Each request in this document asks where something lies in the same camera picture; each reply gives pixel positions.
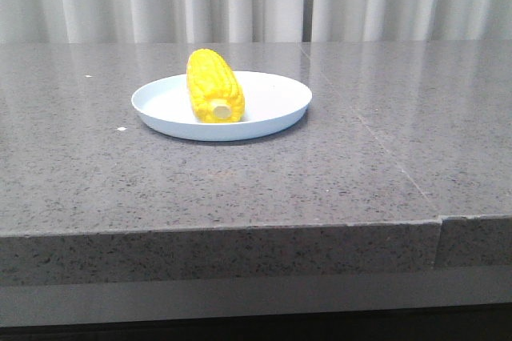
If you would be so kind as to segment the yellow corn cob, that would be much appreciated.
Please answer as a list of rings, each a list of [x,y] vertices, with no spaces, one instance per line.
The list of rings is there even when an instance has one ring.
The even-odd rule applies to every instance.
[[[239,122],[245,96],[231,67],[211,49],[195,50],[186,65],[186,85],[195,117],[204,123]]]

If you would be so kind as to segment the light blue round plate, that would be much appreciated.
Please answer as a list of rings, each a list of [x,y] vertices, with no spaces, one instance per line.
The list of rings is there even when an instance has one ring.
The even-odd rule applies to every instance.
[[[137,89],[131,102],[150,128],[176,138],[229,142],[260,138],[285,130],[305,114],[311,90],[277,74],[237,71],[245,95],[245,114],[239,122],[202,123],[191,108],[186,76],[161,78]]]

